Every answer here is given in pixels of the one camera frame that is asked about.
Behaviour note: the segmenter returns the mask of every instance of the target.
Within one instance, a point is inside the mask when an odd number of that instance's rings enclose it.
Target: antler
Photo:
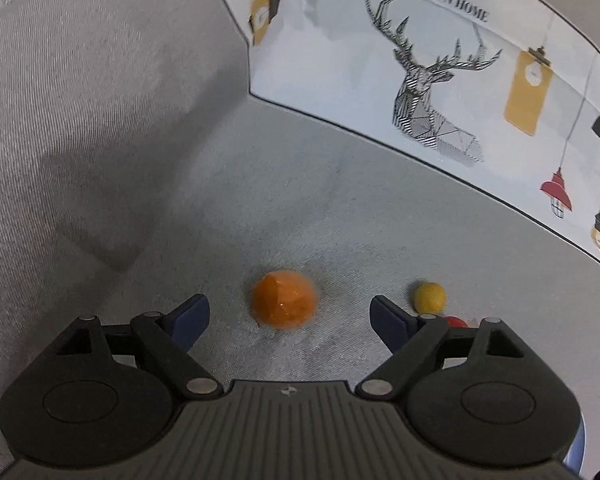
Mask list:
[[[409,43],[407,38],[402,36],[404,27],[406,27],[407,22],[409,21],[409,17],[407,16],[404,20],[402,20],[400,25],[398,25],[398,27],[395,29],[395,32],[392,32],[391,20],[388,20],[385,16],[386,9],[392,1],[394,0],[382,0],[378,5],[378,10],[374,14],[373,10],[371,9],[371,0],[365,0],[366,12],[368,12],[369,16],[371,17],[374,27],[379,30],[384,37],[391,41],[400,50],[411,51],[413,45]]]
[[[496,54],[491,57],[491,59],[485,61],[484,53],[487,51],[487,49],[482,42],[480,32],[478,32],[478,27],[476,27],[475,23],[474,32],[476,38],[478,38],[478,50],[475,53],[475,57],[469,55],[466,61],[460,61],[460,40],[456,40],[456,49],[454,50],[453,57],[451,59],[449,59],[448,56],[445,56],[442,59],[438,58],[433,65],[427,66],[427,71],[439,73],[445,72],[446,70],[450,70],[452,68],[454,70],[483,70],[495,63],[495,61],[500,57],[502,49],[497,51]]]

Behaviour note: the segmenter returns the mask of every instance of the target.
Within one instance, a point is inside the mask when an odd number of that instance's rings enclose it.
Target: red pendant lamp illustration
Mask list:
[[[540,191],[544,192],[551,198],[551,211],[554,212],[558,218],[564,218],[564,210],[568,209],[571,211],[571,199],[567,195],[567,190],[564,189],[564,179],[562,177],[562,165],[558,168],[558,171],[554,173],[551,180],[547,180],[542,186]]]
[[[576,124],[578,123],[578,119],[580,118],[580,114],[582,113],[582,107],[584,106],[585,101],[587,100],[587,88],[589,87],[589,81],[591,79],[591,74],[593,72],[593,65],[596,62],[596,56],[594,56],[591,67],[589,69],[589,74],[587,75],[587,81],[584,85],[584,92],[582,95],[582,100],[580,101],[580,107],[578,108],[578,113],[576,114],[576,118],[571,125],[571,130],[569,131],[569,135],[564,140],[564,146],[562,147],[562,156],[560,157],[560,164],[558,165],[558,170],[554,173],[554,176],[551,177],[551,180],[547,180],[540,186],[540,191],[544,192],[551,199],[551,211],[558,218],[564,218],[564,210],[568,209],[572,211],[571,199],[567,194],[567,190],[564,186],[564,177],[562,176],[562,166],[564,164],[564,157],[567,154],[567,146],[569,145],[569,140],[573,135],[573,132],[576,128]]]

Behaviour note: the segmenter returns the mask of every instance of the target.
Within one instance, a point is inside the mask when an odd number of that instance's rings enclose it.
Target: white printed fabric panel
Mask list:
[[[600,261],[600,52],[542,1],[233,10],[255,95],[432,164]]]

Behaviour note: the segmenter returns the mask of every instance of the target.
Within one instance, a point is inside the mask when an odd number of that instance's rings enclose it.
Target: yellow ball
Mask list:
[[[413,295],[418,314],[438,314],[445,309],[446,291],[439,283],[425,282]]]

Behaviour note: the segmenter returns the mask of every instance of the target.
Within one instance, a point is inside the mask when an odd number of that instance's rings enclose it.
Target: screw head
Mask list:
[[[187,390],[192,394],[208,395],[218,389],[218,383],[208,377],[196,377],[187,383]]]
[[[366,394],[374,397],[388,395],[394,390],[394,387],[391,385],[391,383],[385,381],[384,379],[369,379],[368,381],[363,382],[360,388]]]
[[[283,394],[284,396],[291,397],[291,396],[295,395],[296,393],[298,393],[298,389],[294,386],[291,386],[291,384],[288,384],[286,388],[282,388],[280,390],[280,393]]]

